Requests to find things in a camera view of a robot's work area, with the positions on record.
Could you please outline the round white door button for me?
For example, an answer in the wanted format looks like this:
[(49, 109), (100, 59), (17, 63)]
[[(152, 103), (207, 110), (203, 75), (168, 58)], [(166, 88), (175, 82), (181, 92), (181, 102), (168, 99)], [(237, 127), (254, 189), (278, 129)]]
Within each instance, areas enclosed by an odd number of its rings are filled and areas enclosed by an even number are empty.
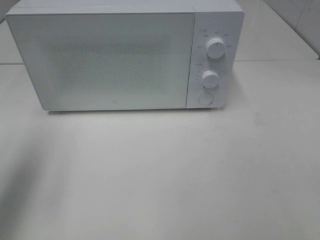
[(210, 93), (203, 93), (198, 97), (198, 103), (201, 105), (209, 106), (213, 103), (214, 96)]

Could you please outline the white microwave knob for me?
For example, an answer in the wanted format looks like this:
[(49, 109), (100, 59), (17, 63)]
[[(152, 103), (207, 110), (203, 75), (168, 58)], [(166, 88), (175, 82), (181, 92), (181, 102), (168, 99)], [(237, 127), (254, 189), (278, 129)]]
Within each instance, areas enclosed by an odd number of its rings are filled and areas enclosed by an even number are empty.
[(226, 41), (221, 36), (214, 36), (206, 42), (205, 50), (209, 58), (218, 59), (225, 54)]
[(207, 70), (201, 76), (202, 86), (207, 89), (213, 89), (220, 83), (220, 76), (214, 70)]

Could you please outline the white microwave door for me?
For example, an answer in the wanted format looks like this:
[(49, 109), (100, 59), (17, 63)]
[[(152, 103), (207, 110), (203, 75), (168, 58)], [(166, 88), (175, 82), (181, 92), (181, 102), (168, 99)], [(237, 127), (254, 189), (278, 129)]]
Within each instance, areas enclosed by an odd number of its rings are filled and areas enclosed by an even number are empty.
[(184, 108), (192, 13), (9, 15), (47, 111)]

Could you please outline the white microwave oven body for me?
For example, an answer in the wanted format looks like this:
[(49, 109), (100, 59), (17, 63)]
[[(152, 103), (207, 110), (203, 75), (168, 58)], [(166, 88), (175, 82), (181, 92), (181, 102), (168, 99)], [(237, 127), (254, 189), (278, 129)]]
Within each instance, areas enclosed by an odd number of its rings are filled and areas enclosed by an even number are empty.
[(46, 111), (221, 108), (234, 0), (21, 0), (5, 15)]

